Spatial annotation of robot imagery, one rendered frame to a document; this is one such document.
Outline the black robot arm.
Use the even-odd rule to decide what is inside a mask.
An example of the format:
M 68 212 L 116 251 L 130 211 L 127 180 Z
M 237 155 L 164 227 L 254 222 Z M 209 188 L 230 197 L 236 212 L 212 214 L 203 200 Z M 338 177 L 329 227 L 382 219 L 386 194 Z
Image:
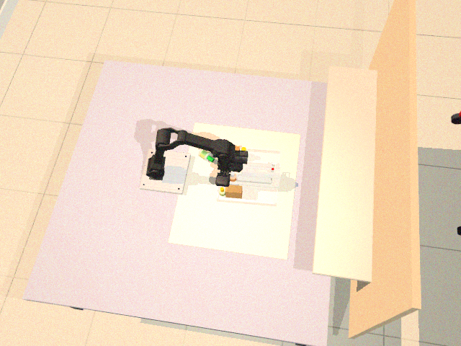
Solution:
M 177 140 L 170 143 L 171 133 L 178 134 Z M 243 164 L 248 163 L 248 151 L 236 151 L 236 145 L 225 139 L 211 140 L 202 136 L 188 133 L 185 130 L 162 128 L 156 135 L 156 152 L 148 159 L 146 175 L 149 179 L 163 180 L 166 157 L 164 152 L 179 145 L 188 145 L 210 151 L 214 158 L 222 165 L 230 163 L 228 173 L 240 172 Z

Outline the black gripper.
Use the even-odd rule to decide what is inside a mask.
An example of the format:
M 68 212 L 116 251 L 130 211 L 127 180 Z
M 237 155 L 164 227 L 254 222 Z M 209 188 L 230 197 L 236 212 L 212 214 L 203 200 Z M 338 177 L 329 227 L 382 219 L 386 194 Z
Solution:
M 218 172 L 216 176 L 216 186 L 229 187 L 231 178 L 231 174 L 228 173 L 229 167 L 231 167 L 231 163 L 222 165 L 218 162 L 218 170 L 220 170 L 220 173 Z

